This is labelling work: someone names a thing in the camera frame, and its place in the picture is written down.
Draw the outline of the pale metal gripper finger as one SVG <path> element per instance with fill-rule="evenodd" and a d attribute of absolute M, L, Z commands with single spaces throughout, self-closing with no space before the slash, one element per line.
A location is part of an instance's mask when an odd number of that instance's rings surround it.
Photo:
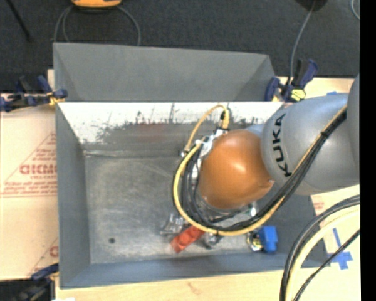
<path fill-rule="evenodd" d="M 188 222 L 179 214 L 171 213 L 167 223 L 168 228 L 184 228 Z"/>
<path fill-rule="evenodd" d="M 172 224 L 172 225 L 165 225 L 159 231 L 160 236 L 172 236 L 177 235 L 180 233 L 180 226 Z"/>

